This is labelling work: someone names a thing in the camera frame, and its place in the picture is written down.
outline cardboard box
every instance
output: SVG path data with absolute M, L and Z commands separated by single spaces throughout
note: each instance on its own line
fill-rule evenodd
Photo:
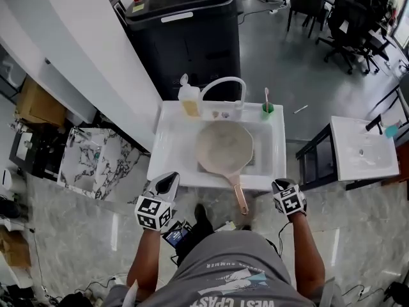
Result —
M 20 232 L 9 232 L 5 226 L 0 226 L 0 251 L 9 266 L 31 267 L 29 246 Z
M 50 123 L 63 126 L 66 109 L 49 95 L 36 81 L 27 76 L 17 102 L 15 116 L 31 123 Z

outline gray t-shirt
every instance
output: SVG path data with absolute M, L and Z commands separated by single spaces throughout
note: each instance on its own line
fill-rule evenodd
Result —
M 138 307 L 301 307 L 316 306 L 292 286 L 274 248 L 250 231 L 217 232 L 200 242 L 184 259 L 169 283 Z M 120 307 L 125 286 L 111 289 L 103 307 Z M 331 306 L 344 306 L 339 288 Z

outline green cup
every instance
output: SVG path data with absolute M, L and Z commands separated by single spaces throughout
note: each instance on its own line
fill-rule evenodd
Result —
M 267 120 L 274 111 L 274 105 L 268 103 L 268 112 L 266 111 L 266 104 L 261 105 L 261 119 Z

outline sink basin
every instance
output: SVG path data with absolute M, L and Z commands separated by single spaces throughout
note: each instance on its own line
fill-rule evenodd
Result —
M 182 186 L 230 188 L 225 178 L 206 172 L 196 160 L 196 136 L 209 123 L 200 118 L 186 116 L 178 101 L 164 101 L 149 164 L 148 180 L 177 171 Z M 254 141 L 253 158 L 240 176 L 242 188 L 271 191 L 274 179 L 286 177 L 282 106 L 274 105 L 273 115 L 264 121 L 261 119 L 261 104 L 245 103 L 242 118 L 238 123 L 251 133 Z
M 89 198 L 105 199 L 134 167 L 139 151 L 111 129 L 71 130 L 57 183 Z
M 369 121 L 331 117 L 331 131 L 337 158 L 338 180 L 363 180 L 399 174 L 394 140 L 369 132 Z

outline frying pan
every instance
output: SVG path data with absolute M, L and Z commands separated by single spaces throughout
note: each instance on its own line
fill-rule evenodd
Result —
M 249 208 L 240 184 L 240 173 L 252 157 L 253 137 L 238 123 L 213 122 L 197 135 L 197 161 L 206 171 L 229 180 L 243 215 L 249 213 Z

